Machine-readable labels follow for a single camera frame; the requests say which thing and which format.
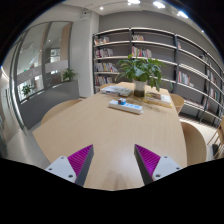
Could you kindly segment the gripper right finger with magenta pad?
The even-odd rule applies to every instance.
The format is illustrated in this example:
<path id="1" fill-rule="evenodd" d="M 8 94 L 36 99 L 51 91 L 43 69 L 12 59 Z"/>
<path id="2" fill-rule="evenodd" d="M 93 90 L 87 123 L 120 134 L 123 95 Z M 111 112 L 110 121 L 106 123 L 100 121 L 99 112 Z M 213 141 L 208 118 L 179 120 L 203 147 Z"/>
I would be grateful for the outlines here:
<path id="1" fill-rule="evenodd" d="M 159 156 L 138 144 L 134 145 L 134 155 L 145 185 L 181 170 L 169 156 Z"/>

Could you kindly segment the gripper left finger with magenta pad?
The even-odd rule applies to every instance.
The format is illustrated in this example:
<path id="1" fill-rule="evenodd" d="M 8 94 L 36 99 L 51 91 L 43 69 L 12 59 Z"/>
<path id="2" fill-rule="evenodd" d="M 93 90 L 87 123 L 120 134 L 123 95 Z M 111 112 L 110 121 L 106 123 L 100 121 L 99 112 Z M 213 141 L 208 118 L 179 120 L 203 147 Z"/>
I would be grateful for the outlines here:
<path id="1" fill-rule="evenodd" d="M 93 146 L 86 146 L 68 157 L 59 156 L 46 171 L 83 187 L 93 155 Z"/>

